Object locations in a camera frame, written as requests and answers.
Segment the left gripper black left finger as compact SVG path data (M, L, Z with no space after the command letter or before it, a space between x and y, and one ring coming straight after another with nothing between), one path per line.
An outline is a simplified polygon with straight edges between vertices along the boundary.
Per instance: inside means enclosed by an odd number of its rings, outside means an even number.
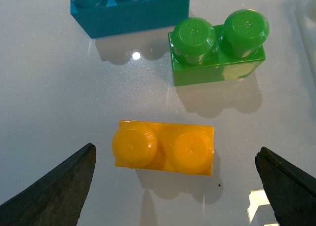
M89 143L0 206L2 226L75 226L87 198L96 163Z

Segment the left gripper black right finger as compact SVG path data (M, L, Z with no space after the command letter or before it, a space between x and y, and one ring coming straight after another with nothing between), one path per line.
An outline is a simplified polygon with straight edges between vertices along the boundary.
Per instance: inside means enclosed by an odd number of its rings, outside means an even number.
M316 179L266 147L255 165L279 225L314 226Z

